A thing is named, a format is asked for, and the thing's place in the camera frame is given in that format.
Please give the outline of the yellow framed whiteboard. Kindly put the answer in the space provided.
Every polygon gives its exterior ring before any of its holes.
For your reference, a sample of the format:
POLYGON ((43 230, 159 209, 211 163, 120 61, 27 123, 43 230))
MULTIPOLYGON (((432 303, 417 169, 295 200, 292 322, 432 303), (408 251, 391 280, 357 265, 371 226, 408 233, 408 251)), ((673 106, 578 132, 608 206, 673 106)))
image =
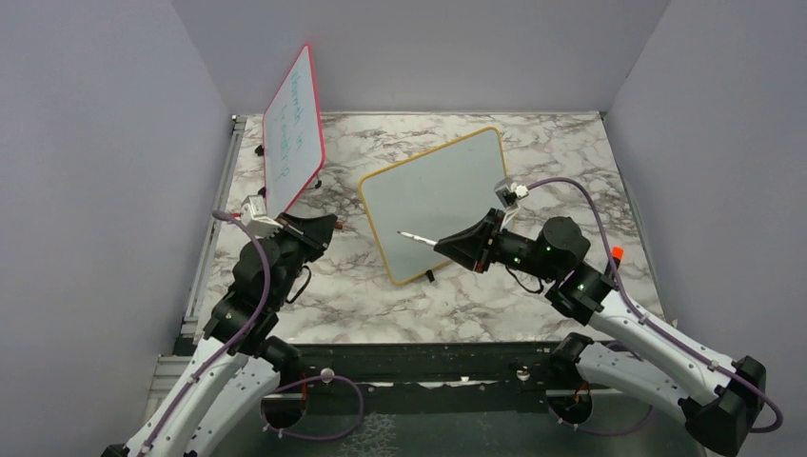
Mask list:
POLYGON ((449 263, 402 232, 437 241, 473 226, 503 208, 495 187, 507 176, 502 135, 487 127, 363 177, 359 195, 391 283, 449 263))

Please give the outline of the white dry erase marker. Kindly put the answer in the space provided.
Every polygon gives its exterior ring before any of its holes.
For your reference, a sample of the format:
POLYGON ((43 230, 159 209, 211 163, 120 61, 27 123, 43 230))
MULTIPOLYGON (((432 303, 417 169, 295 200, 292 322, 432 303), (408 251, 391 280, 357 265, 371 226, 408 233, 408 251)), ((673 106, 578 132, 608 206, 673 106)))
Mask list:
POLYGON ((410 239, 410 240, 413 240, 415 242, 427 245, 427 246, 429 246, 431 248, 433 248, 437 244, 437 242, 435 240, 431 240, 431 239, 422 237, 421 235, 417 235, 417 234, 410 233, 410 232, 407 232, 407 231, 398 231, 398 234, 405 237, 405 238, 407 238, 407 239, 410 239))

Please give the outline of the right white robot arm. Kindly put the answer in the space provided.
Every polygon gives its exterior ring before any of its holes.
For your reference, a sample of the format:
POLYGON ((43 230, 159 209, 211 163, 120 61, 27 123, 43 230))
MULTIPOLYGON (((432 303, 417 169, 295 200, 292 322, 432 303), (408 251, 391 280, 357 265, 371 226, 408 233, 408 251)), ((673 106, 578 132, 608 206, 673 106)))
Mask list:
POLYGON ((767 370, 760 361, 712 350, 625 297, 613 268, 599 271, 585 262, 591 244, 573 219, 549 219, 534 239, 504 228, 503 220, 503 211, 491 209, 433 249, 474 272, 500 264, 547 283, 545 296, 560 314, 639 356, 621 361, 604 345, 570 335, 548 365, 557 385, 572 387, 582 380, 618 389, 682 422, 692 438, 715 453, 739 454, 763 409, 767 370))

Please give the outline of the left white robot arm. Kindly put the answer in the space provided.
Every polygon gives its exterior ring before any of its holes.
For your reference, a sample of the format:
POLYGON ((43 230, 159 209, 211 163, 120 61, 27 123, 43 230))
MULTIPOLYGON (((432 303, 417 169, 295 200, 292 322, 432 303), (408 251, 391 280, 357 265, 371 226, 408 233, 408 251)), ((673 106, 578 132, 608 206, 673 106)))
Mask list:
POLYGON ((299 378, 300 352, 272 335, 291 290, 331 243, 334 214, 301 218, 281 213, 264 229, 221 210, 248 237, 233 282, 214 306, 186 368, 156 411, 106 456, 209 456, 259 398, 299 378))

